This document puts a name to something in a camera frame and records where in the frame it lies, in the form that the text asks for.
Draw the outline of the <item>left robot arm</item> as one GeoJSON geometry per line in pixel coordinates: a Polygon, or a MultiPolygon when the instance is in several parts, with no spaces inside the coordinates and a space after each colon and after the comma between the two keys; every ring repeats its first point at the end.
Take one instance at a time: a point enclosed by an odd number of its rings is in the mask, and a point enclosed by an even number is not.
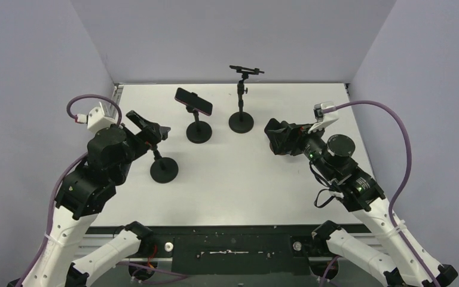
{"type": "Polygon", "coordinates": [[[88,142],[86,155],[57,183],[51,225],[38,255],[11,286],[90,286],[127,257],[148,257],[157,250],[152,230],[134,221],[108,243],[75,258],[88,228],[117,186],[125,183],[132,162],[168,137],[168,127],[134,111],[128,112],[127,118],[138,126],[137,134],[120,124],[100,129],[88,142]]]}

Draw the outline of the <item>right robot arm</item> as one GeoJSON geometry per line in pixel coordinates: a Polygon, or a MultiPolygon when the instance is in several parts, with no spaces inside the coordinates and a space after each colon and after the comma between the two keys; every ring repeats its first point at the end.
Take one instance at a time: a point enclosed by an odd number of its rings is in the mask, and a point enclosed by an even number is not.
{"type": "Polygon", "coordinates": [[[324,141],[323,130],[311,132],[309,124],[289,124],[275,118],[264,128],[276,155],[304,154],[311,172],[325,185],[332,200],[375,236],[385,252],[356,239],[333,221],[312,233],[312,247],[319,255],[339,255],[378,280],[382,286],[449,286],[456,269],[432,257],[393,213],[376,180],[353,160],[355,143],[345,135],[324,141]]]}

